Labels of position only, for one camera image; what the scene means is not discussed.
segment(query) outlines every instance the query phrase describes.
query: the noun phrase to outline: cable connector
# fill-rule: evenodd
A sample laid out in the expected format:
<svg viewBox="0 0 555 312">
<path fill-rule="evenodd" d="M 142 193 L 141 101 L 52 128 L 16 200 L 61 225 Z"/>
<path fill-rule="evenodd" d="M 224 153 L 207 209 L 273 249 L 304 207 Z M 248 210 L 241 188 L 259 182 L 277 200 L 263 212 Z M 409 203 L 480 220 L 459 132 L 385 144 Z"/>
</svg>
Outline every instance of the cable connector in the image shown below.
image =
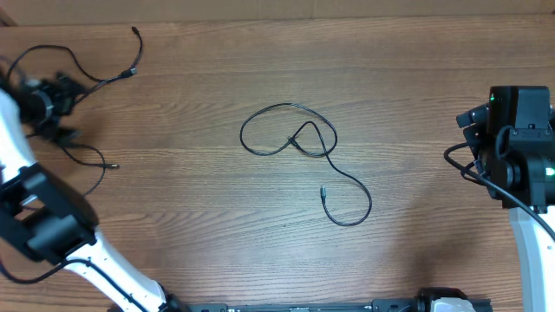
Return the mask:
<svg viewBox="0 0 555 312">
<path fill-rule="evenodd" d="M 120 77 L 120 79 L 126 79 L 126 78 L 129 78 L 129 77 L 131 77 L 135 74 L 137 74 L 137 68 L 130 68 L 130 69 L 122 71 L 119 77 Z"/>
<path fill-rule="evenodd" d="M 326 187 L 325 186 L 320 186 L 320 197 L 322 198 L 322 201 L 326 200 Z"/>
<path fill-rule="evenodd" d="M 97 166 L 99 168 L 104 168 L 104 169 L 119 169 L 120 165 L 118 164 L 88 164 L 86 166 Z"/>
</svg>

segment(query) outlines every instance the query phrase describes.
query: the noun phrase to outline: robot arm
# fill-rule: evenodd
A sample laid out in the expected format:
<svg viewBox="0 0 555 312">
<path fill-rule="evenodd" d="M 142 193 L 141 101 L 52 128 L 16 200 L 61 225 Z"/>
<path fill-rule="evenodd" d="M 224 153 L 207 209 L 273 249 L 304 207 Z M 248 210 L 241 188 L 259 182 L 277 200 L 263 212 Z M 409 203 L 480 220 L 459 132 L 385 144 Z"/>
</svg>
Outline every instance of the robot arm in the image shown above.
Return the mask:
<svg viewBox="0 0 555 312">
<path fill-rule="evenodd" d="M 181 311 L 174 297 L 106 240 L 85 198 L 36 162 L 19 110 L 0 88 L 0 235 L 30 259 L 46 259 L 87 279 L 124 311 Z M 31 196 L 45 206 L 15 219 L 19 204 Z"/>
<path fill-rule="evenodd" d="M 492 87 L 490 101 L 457 117 L 474 156 L 465 179 L 509 209 L 526 312 L 555 310 L 555 135 L 547 87 Z M 469 172 L 475 166 L 478 174 Z"/>
</svg>

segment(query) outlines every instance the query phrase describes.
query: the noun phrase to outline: black cable bundle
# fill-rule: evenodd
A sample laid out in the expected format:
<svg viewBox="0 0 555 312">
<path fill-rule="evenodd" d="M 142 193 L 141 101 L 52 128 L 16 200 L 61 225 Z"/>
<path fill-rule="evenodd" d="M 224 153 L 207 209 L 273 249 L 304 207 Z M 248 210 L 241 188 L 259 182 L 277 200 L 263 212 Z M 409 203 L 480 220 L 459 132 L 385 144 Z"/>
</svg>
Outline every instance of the black cable bundle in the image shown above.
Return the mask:
<svg viewBox="0 0 555 312">
<path fill-rule="evenodd" d="M 323 138 L 322 138 L 322 134 L 320 133 L 320 129 L 318 129 L 318 126 L 313 122 L 313 121 L 306 121 L 300 128 L 298 128 L 298 130 L 291 135 L 291 137 L 289 137 L 287 139 L 287 141 L 285 142 L 285 144 L 283 144 L 281 147 L 279 147 L 277 150 L 273 151 L 273 152 L 268 152 L 268 153 L 262 153 L 262 152 L 258 152 L 255 151 L 253 149 L 251 149 L 250 147 L 248 147 L 245 142 L 243 141 L 243 131 L 245 130 L 245 126 L 247 123 L 249 123 L 249 121 L 251 121 L 254 117 L 259 116 L 260 114 L 266 113 L 276 107 L 296 107 L 296 108 L 300 108 L 303 109 L 309 113 L 314 114 L 316 117 L 318 117 L 321 121 L 323 121 L 326 125 L 328 125 L 328 127 L 330 127 L 330 129 L 333 131 L 334 137 L 335 137 L 335 141 L 333 143 L 333 146 L 330 149 L 326 148 L 325 143 L 323 142 Z M 298 134 L 304 129 L 305 126 L 307 125 L 312 125 L 314 127 L 314 129 L 316 130 L 318 137 L 320 138 L 320 143 L 322 144 L 322 149 L 323 149 L 323 153 L 312 153 L 312 152 L 308 152 L 307 150 L 303 149 L 298 142 L 296 141 L 296 137 L 298 136 Z M 368 190 L 368 188 L 361 182 L 359 181 L 357 178 L 353 177 L 352 175 L 349 175 L 345 172 L 342 172 L 341 170 L 339 170 L 334 164 L 333 162 L 331 162 L 330 159 L 330 153 L 336 148 L 337 145 L 337 131 L 336 128 L 333 127 L 333 125 L 331 124 L 331 122 L 329 122 L 327 119 L 325 119 L 321 114 L 313 111 L 310 108 L 304 107 L 302 105 L 296 104 L 296 103 L 281 103 L 281 104 L 275 104 L 275 105 L 271 105 L 268 106 L 264 109 L 261 109 L 259 111 L 257 111 L 255 114 L 253 114 L 251 117 L 247 118 L 247 120 L 245 120 L 245 122 L 243 123 L 243 126 L 241 126 L 241 130 L 239 132 L 239 139 L 241 140 L 241 144 L 243 145 L 243 147 L 257 155 L 257 156 L 270 156 L 273 154 L 277 154 L 281 151 L 283 151 L 287 146 L 289 145 L 293 145 L 297 150 L 299 150 L 301 153 L 304 153 L 308 156 L 311 157 L 325 157 L 328 162 L 330 163 L 330 166 L 337 172 L 341 173 L 343 176 L 352 179 L 353 181 L 355 181 L 361 188 L 362 190 L 366 193 L 366 196 L 368 197 L 368 201 L 369 201 L 369 206 L 368 206 L 368 210 L 366 210 L 366 214 L 364 215 L 364 217 L 360 218 L 358 221 L 352 222 L 352 223 L 344 223 L 341 221 L 337 221 L 335 218 L 333 218 L 330 214 L 330 212 L 328 211 L 328 207 L 326 206 L 326 189 L 324 186 L 322 186 L 320 188 L 320 198 L 322 199 L 322 206 L 323 206 L 323 210 L 325 211 L 326 215 L 328 216 L 328 218 L 331 220 L 331 222 L 337 224 L 337 225 L 341 225 L 341 226 L 354 226 L 354 225 L 358 225 L 360 223 L 362 223 L 364 220 L 366 220 L 366 218 L 368 217 L 368 215 L 370 214 L 370 212 L 372 211 L 372 196 L 370 195 L 370 192 Z"/>
<path fill-rule="evenodd" d="M 136 74 L 137 70 L 136 70 L 136 66 L 140 61 L 140 58 L 142 57 L 142 37 L 140 36 L 139 30 L 136 27 L 132 27 L 131 30 L 133 31 L 133 33 L 137 36 L 137 38 L 139 38 L 139 42 L 140 42 L 140 46 L 139 46 L 139 52 L 137 53 L 137 56 L 135 57 L 135 59 L 133 60 L 133 62 L 131 63 L 131 66 L 129 66 L 128 69 L 122 71 L 119 75 L 116 75 L 114 77 L 111 78 L 107 78 L 107 79 L 101 79 L 101 78 L 97 78 L 94 77 L 93 75 L 89 74 L 79 63 L 79 61 L 77 61 L 77 56 L 75 56 L 75 53 L 73 53 L 73 51 L 68 48 L 68 47 L 64 47 L 64 46 L 60 46 L 60 45 L 55 45 L 55 44 L 39 44 L 36 45 L 34 47 L 28 48 L 25 51 L 23 51 L 23 53 L 21 53 L 10 65 L 10 68 L 8 69 L 8 73 L 6 74 L 6 80 L 9 81 L 10 77 L 11 77 L 11 73 L 13 72 L 14 69 L 16 69 L 17 64 L 19 63 L 19 61 L 21 61 L 21 59 L 23 59 L 24 56 L 26 56 L 30 51 L 34 51 L 37 49 L 58 49 L 58 50 L 62 50 L 62 51 L 66 51 L 69 53 L 69 55 L 71 55 L 71 58 L 73 59 L 73 62 L 75 63 L 75 65 L 79 68 L 79 70 L 87 76 L 87 78 L 89 78 L 91 81 L 97 82 L 95 86 L 93 86 L 92 88 L 90 88 L 87 92 L 85 92 L 85 94 L 83 94 L 79 99 L 76 100 L 75 104 L 78 104 L 80 102 L 82 102 L 83 100 L 85 100 L 87 97 L 89 97 L 92 93 L 98 91 L 100 88 L 107 86 L 110 83 L 116 82 L 118 80 L 121 79 L 126 79 L 129 78 L 133 75 Z"/>
</svg>

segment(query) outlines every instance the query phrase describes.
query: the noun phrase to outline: wooden table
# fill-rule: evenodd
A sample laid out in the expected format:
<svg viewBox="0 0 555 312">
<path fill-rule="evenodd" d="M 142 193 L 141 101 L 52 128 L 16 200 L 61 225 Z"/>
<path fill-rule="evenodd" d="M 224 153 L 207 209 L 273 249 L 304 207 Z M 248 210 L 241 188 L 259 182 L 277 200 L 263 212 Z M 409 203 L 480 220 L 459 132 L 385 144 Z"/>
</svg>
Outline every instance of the wooden table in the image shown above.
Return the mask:
<svg viewBox="0 0 555 312">
<path fill-rule="evenodd" d="M 109 240 L 186 302 L 367 302 L 458 287 L 521 311 L 519 259 L 507 212 L 442 158 L 463 141 L 454 117 L 486 101 L 492 85 L 555 88 L 555 16 L 378 18 L 136 25 L 139 73 L 90 96 L 64 123 L 121 169 L 89 197 Z M 39 43 L 71 47 L 94 75 L 134 58 L 128 25 L 1 28 L 0 54 Z M 92 85 L 59 51 L 35 51 L 30 75 L 64 70 Z M 336 165 L 370 189 L 367 199 L 325 159 L 290 147 L 272 157 L 239 143 L 243 121 L 295 101 L 337 128 Z M 310 116 L 254 120 L 246 139 L 270 150 Z M 324 137 L 331 142 L 330 131 Z M 313 130 L 301 143 L 318 149 Z M 99 176 L 39 140 L 36 157 L 78 190 Z M 92 153 L 77 155 L 96 160 Z M 470 153 L 458 159 L 470 161 Z M 49 266 L 6 244 L 21 277 Z M 103 311 L 110 301 L 61 272 L 18 286 L 0 279 L 2 311 Z"/>
</svg>

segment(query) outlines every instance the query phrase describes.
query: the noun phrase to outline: wire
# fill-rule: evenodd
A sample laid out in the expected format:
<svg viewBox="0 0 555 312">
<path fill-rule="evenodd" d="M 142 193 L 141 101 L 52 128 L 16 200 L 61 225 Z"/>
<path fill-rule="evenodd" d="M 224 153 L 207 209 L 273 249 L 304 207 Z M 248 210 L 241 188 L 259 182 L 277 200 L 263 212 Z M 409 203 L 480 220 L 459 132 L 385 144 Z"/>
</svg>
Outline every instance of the wire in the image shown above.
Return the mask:
<svg viewBox="0 0 555 312">
<path fill-rule="evenodd" d="M 77 144 L 77 143 L 71 143 L 71 144 L 67 144 L 67 145 L 58 145 L 58 147 L 60 147 L 64 153 L 66 153 L 66 155 L 68 155 L 68 157 L 73 160 L 74 162 L 76 162 L 77 164 L 81 165 L 81 166 L 96 166 L 96 167 L 100 167 L 102 168 L 102 174 L 101 176 L 98 178 L 98 180 L 96 181 L 96 183 L 86 192 L 83 193 L 83 196 L 87 196 L 89 195 L 91 192 L 93 192 L 96 187 L 98 185 L 100 185 L 100 183 L 102 182 L 102 180 L 104 179 L 104 175 L 106 174 L 106 169 L 117 169 L 120 166 L 116 165 L 116 164 L 107 164 L 106 160 L 104 159 L 104 155 L 102 155 L 101 151 L 99 151 L 98 149 L 96 149 L 95 147 L 92 146 L 88 146 L 85 144 Z M 96 152 L 102 159 L 102 163 L 101 164 L 94 164 L 94 163 L 88 163 L 88 162 L 84 162 L 81 161 L 79 159 L 77 159 L 75 156 L 73 156 L 69 151 L 68 148 L 85 148 L 85 149 L 89 149 L 91 151 Z"/>
<path fill-rule="evenodd" d="M 313 122 L 313 121 L 306 121 L 300 128 L 298 128 L 298 130 L 295 132 L 295 134 L 293 134 L 290 138 L 287 139 L 287 142 L 285 142 L 285 144 L 283 144 L 281 147 L 279 147 L 277 150 L 273 151 L 273 152 L 268 152 L 268 153 L 263 153 L 263 152 L 259 152 L 259 151 L 255 151 L 253 149 L 251 149 L 250 147 L 248 147 L 245 142 L 243 141 L 243 131 L 245 130 L 245 126 L 247 123 L 249 123 L 249 121 L 251 121 L 254 117 L 259 116 L 260 114 L 266 113 L 269 110 L 272 110 L 276 107 L 283 107 L 283 106 L 289 106 L 289 107 L 297 107 L 300 109 L 303 109 L 307 112 L 310 112 L 312 114 L 314 114 L 315 116 L 317 116 L 321 121 L 323 121 L 326 125 L 328 125 L 331 130 L 333 131 L 334 137 L 335 137 L 335 141 L 333 143 L 333 146 L 331 147 L 331 149 L 327 149 L 325 143 L 323 142 L 323 137 L 322 134 L 320 133 L 320 129 L 318 129 L 318 126 Z M 295 140 L 295 138 L 298 136 L 298 134 L 303 130 L 303 128 L 306 125 L 312 125 L 314 127 L 314 129 L 316 130 L 317 134 L 318 134 L 318 138 L 320 139 L 320 143 L 322 143 L 322 149 L 323 149 L 323 153 L 312 153 L 312 152 L 308 152 L 305 149 L 303 149 L 298 142 Z M 368 206 L 368 210 L 366 210 L 366 214 L 364 214 L 364 217 L 360 218 L 358 221 L 355 221 L 353 223 L 344 223 L 344 222 L 340 222 L 337 221 L 335 218 L 333 218 L 330 214 L 330 212 L 328 211 L 328 207 L 326 206 L 326 191 L 325 191 L 325 187 L 321 186 L 320 188 L 320 198 L 322 199 L 322 206 L 323 206 L 323 210 L 325 211 L 326 215 L 328 216 L 328 218 L 331 220 L 331 222 L 333 222 L 334 224 L 337 225 L 341 225 L 341 226 L 354 226 L 357 224 L 362 223 L 364 220 L 366 220 L 366 218 L 368 217 L 368 215 L 370 214 L 370 212 L 372 211 L 372 196 L 370 195 L 370 192 L 368 190 L 368 188 L 361 182 L 359 181 L 357 178 L 342 172 L 341 170 L 339 170 L 331 161 L 330 159 L 330 153 L 336 148 L 337 145 L 337 131 L 336 128 L 333 127 L 333 125 L 331 124 L 331 122 L 329 122 L 327 119 L 325 119 L 321 114 L 313 111 L 310 108 L 304 107 L 300 104 L 297 103 L 281 103 L 281 104 L 275 104 L 275 105 L 271 105 L 268 106 L 264 109 L 261 109 L 259 111 L 257 111 L 255 114 L 253 114 L 251 117 L 247 118 L 247 120 L 245 120 L 245 122 L 243 123 L 243 126 L 241 126 L 241 130 L 239 132 L 239 139 L 241 140 L 241 144 L 243 145 L 243 147 L 249 151 L 250 153 L 253 153 L 257 156 L 270 156 L 276 153 L 279 153 L 281 151 L 283 151 L 287 146 L 289 145 L 293 145 L 294 147 L 296 147 L 299 151 L 301 151 L 302 153 L 309 155 L 311 157 L 325 157 L 328 162 L 330 163 L 330 166 L 337 172 L 341 173 L 343 176 L 350 178 L 352 180 L 354 180 L 361 188 L 362 190 L 366 193 L 366 196 L 368 197 L 368 201 L 369 201 L 369 206 Z"/>
<path fill-rule="evenodd" d="M 58 271 L 60 271 L 61 269 L 65 268 L 66 266 L 72 264 L 72 263 L 83 263 L 85 264 L 87 267 L 92 268 L 93 270 L 95 270 L 98 274 L 100 274 L 102 277 L 104 277 L 104 279 L 106 280 L 106 282 L 108 282 L 112 287 L 114 287 L 115 290 L 117 290 L 122 296 L 124 296 L 129 302 L 131 302 L 132 304 L 134 304 L 139 310 L 143 311 L 143 312 L 147 312 L 148 310 L 145 309 L 145 307 L 143 307 L 140 303 L 138 303 L 133 296 L 129 295 L 127 292 L 125 292 L 116 282 L 114 282 L 114 280 L 112 279 L 112 277 L 110 277 L 108 274 L 106 274 L 106 272 L 104 272 L 101 268 L 99 268 L 98 266 L 96 266 L 94 263 L 88 261 L 88 260 L 83 260 L 83 259 L 72 259 L 72 260 L 63 260 L 60 264 L 56 265 L 54 268 L 52 268 L 51 270 L 49 270 L 48 272 L 42 274 L 39 277 L 36 278 L 32 278 L 29 280 L 24 280 L 24 279 L 20 279 L 17 278 L 15 276 L 13 276 L 11 273 L 8 272 L 8 270 L 6 269 L 6 267 L 3 265 L 2 260 L 0 260 L 0 273 L 2 273 L 2 275 L 4 275 L 4 277 L 6 277 L 8 280 L 12 281 L 13 283 L 17 283 L 17 284 L 24 284 L 24 285 L 29 285 L 29 284 L 34 284 L 34 283 L 39 283 L 45 279 L 47 279 L 48 277 L 53 276 L 55 273 L 57 273 Z"/>
<path fill-rule="evenodd" d="M 451 146 L 449 147 L 447 150 L 445 150 L 445 152 L 443 153 L 443 158 L 445 158 L 445 160 L 451 164 L 452 166 L 454 166 L 455 168 L 459 169 L 460 171 L 464 172 L 465 174 L 475 178 L 477 181 L 479 181 L 480 183 L 482 183 L 482 185 L 488 186 L 490 188 L 493 188 L 495 191 L 497 191 L 499 194 L 501 194 L 503 197 L 505 197 L 506 199 L 510 200 L 511 202 L 513 202 L 515 205 L 517 205 L 519 208 L 521 208 L 522 210 L 524 210 L 530 217 L 532 217 L 534 220 L 536 220 L 536 222 L 538 222 L 538 224 L 544 228 L 544 230 L 547 232 L 547 234 L 549 234 L 549 236 L 552 238 L 552 240 L 555 242 L 555 232 L 553 231 L 553 229 L 547 224 L 547 222 L 540 217 L 536 212 L 534 212 L 530 207 L 528 207 L 526 204 L 524 204 L 523 202 L 521 202 L 518 198 L 515 198 L 511 193 L 503 190 L 501 187 L 499 187 L 498 185 L 494 184 L 493 182 L 489 181 L 488 179 L 483 178 L 482 176 L 480 176 L 478 173 L 475 173 L 473 171 L 470 170 L 470 168 L 466 168 L 465 166 L 459 164 L 458 162 L 454 161 L 449 154 L 453 151 L 456 151 L 458 149 L 461 149 L 463 147 L 467 147 L 468 143 L 460 143 L 457 144 L 455 146 Z"/>
<path fill-rule="evenodd" d="M 7 63 L 10 66 L 13 63 L 13 61 L 5 55 L 0 55 L 0 60 L 4 61 L 5 63 Z M 19 75 L 19 78 L 21 79 L 21 81 L 23 83 L 25 83 L 27 81 L 27 75 L 25 74 L 25 72 L 19 66 L 15 66 L 14 69 L 16 70 L 17 74 Z"/>
<path fill-rule="evenodd" d="M 131 66 L 122 71 L 119 75 L 111 77 L 111 78 L 107 78 L 107 79 L 101 79 L 101 78 L 97 78 L 94 77 L 93 75 L 89 74 L 79 63 L 79 61 L 77 61 L 77 56 L 75 56 L 75 53 L 68 47 L 64 47 L 64 46 L 60 46 L 60 45 L 55 45 L 55 44 L 40 44 L 40 45 L 36 45 L 34 47 L 28 48 L 25 51 L 23 51 L 23 53 L 21 53 L 10 65 L 10 68 L 8 69 L 8 73 L 6 75 L 6 80 L 9 81 L 10 80 L 10 76 L 11 76 L 11 72 L 14 70 L 14 68 L 16 68 L 16 65 L 19 63 L 19 61 L 21 61 L 21 59 L 26 56 L 30 51 L 34 51 L 36 49 L 60 49 L 63 51 L 67 51 L 70 55 L 71 58 L 73 58 L 73 61 L 75 63 L 75 65 L 79 68 L 79 70 L 86 75 L 91 81 L 95 81 L 97 82 L 96 85 L 94 85 L 92 88 L 90 88 L 89 90 L 87 90 L 85 92 L 85 94 L 83 94 L 79 99 L 76 100 L 75 104 L 78 104 L 80 102 L 82 102 L 83 100 L 85 100 L 87 97 L 89 97 L 93 92 L 98 91 L 100 88 L 121 80 L 121 79 L 126 79 L 129 78 L 133 75 L 136 74 L 136 66 L 139 63 L 141 57 L 142 57 L 142 50 L 143 50 L 143 41 L 142 41 L 142 37 L 140 36 L 140 32 L 136 27 L 132 27 L 131 30 L 133 31 L 133 33 L 137 36 L 137 38 L 139 38 L 139 42 L 140 42 L 140 46 L 139 46 L 139 52 L 137 53 L 137 56 L 134 58 L 133 63 L 131 63 Z"/>
<path fill-rule="evenodd" d="M 471 162 L 468 165 L 466 165 L 465 170 L 460 172 L 461 177 L 463 179 L 465 179 L 466 181 L 470 181 L 470 182 L 475 183 L 477 185 L 485 186 L 485 185 L 481 184 L 479 181 L 477 181 L 476 179 L 470 179 L 469 177 L 467 177 L 467 171 L 469 171 L 472 167 L 474 167 L 474 162 Z"/>
<path fill-rule="evenodd" d="M 505 150 L 504 153 L 500 152 L 501 146 L 503 145 L 503 138 L 505 137 L 505 132 L 507 130 L 516 131 L 516 130 L 514 130 L 514 127 L 511 126 L 511 125 L 505 125 L 499 130 L 499 132 L 497 133 L 497 137 L 495 138 L 495 145 L 494 145 L 495 146 L 495 151 L 494 152 L 495 152 L 495 158 L 496 159 L 504 159 L 505 156 L 509 153 L 509 148 L 508 147 L 507 147 L 507 149 Z"/>
</svg>

